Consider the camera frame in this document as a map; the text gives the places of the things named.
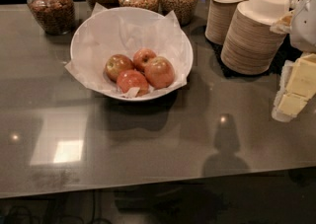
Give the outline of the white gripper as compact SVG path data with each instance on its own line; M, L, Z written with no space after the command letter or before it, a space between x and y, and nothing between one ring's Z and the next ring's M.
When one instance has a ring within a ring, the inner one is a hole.
M316 0L302 0L270 26L270 31L287 35L290 44L304 52L316 52ZM286 60L274 100L273 119L290 122L316 94L316 54L303 53L294 62Z

